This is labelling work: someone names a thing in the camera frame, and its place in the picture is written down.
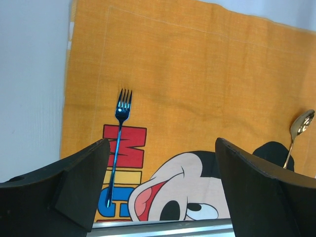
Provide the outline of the aluminium rail beam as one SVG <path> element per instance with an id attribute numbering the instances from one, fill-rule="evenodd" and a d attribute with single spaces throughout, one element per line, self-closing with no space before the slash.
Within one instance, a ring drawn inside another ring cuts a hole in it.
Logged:
<path id="1" fill-rule="evenodd" d="M 230 219 L 198 221 L 104 222 L 88 237 L 234 237 Z"/>

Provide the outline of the gold metal spoon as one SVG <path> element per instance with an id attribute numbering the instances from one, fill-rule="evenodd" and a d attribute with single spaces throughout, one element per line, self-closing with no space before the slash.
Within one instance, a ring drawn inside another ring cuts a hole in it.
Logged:
<path id="1" fill-rule="evenodd" d="M 295 138 L 307 130 L 307 128 L 311 125 L 314 119 L 315 113 L 316 112 L 313 109 L 307 110 L 301 115 L 299 115 L 295 119 L 295 121 L 292 123 L 290 127 L 291 143 L 290 143 L 290 148 L 286 157 L 286 161 L 283 165 L 284 169 L 287 169 L 291 152 L 294 146 Z"/>

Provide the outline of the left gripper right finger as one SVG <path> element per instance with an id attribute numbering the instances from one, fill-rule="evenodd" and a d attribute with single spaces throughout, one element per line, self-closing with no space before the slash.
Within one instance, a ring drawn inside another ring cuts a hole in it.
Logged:
<path id="1" fill-rule="evenodd" d="M 218 138 L 215 153 L 237 237 L 315 236 L 316 181 L 283 168 L 283 144 L 271 141 L 250 154 Z"/>

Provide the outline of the blue fork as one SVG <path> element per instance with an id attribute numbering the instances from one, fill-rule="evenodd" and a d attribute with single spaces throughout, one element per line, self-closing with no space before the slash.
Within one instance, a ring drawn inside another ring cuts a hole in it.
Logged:
<path id="1" fill-rule="evenodd" d="M 118 127 L 117 144 L 116 144 L 116 149 L 114 153 L 112 172 L 110 176 L 108 193 L 106 197 L 107 208 L 111 207 L 112 205 L 115 174 L 116 174 L 117 160 L 118 160 L 118 154 L 119 154 L 119 144 L 120 144 L 120 139 L 121 139 L 121 130 L 122 130 L 123 123 L 129 118 L 131 101 L 132 101 L 132 90 L 122 89 L 118 97 L 118 102 L 117 102 L 116 111 L 115 111 L 115 117 L 119 122 L 119 127 Z"/>

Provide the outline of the orange cartoon mouse towel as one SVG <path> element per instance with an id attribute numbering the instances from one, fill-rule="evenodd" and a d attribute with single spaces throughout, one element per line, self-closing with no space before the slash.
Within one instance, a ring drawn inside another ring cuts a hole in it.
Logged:
<path id="1" fill-rule="evenodd" d="M 111 146 L 95 222 L 227 218 L 216 139 L 288 151 L 292 122 L 316 107 L 315 32 L 197 0 L 76 0 L 68 58 L 61 157 Z"/>

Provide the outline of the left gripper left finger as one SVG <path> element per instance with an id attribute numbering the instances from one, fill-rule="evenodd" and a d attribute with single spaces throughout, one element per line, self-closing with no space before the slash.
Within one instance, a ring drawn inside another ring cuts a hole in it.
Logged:
<path id="1" fill-rule="evenodd" d="M 101 139 L 0 185 L 2 237 L 85 237 L 91 232 L 110 155 Z"/>

